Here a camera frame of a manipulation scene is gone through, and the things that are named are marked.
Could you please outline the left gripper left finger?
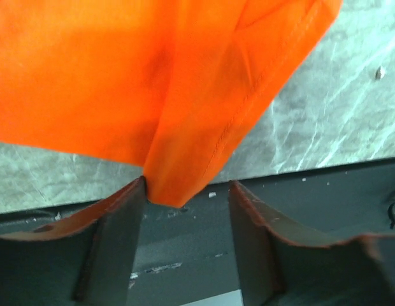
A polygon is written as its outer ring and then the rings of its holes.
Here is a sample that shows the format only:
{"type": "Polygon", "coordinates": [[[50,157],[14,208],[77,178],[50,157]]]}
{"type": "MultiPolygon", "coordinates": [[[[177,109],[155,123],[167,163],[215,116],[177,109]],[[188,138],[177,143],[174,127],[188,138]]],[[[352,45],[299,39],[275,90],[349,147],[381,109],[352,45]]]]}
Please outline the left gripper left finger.
{"type": "Polygon", "coordinates": [[[0,214],[0,305],[125,305],[145,179],[78,208],[0,214]]]}

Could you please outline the orange t shirt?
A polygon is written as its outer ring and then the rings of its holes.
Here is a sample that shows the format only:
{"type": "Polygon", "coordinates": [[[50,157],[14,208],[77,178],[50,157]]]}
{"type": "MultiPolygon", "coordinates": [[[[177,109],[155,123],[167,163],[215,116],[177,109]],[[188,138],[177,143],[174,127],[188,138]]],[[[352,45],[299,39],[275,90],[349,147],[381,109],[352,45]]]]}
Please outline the orange t shirt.
{"type": "Polygon", "coordinates": [[[142,167],[181,207],[222,169],[341,1],[0,1],[0,142],[142,167]]]}

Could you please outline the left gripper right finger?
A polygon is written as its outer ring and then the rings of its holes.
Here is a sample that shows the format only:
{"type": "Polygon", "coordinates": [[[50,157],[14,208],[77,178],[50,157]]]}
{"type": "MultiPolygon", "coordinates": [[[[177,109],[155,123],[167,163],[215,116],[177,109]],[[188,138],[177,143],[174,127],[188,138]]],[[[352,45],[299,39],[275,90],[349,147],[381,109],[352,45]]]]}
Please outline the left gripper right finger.
{"type": "Polygon", "coordinates": [[[337,240],[235,181],[229,211],[244,305],[395,305],[395,235],[337,240]]]}

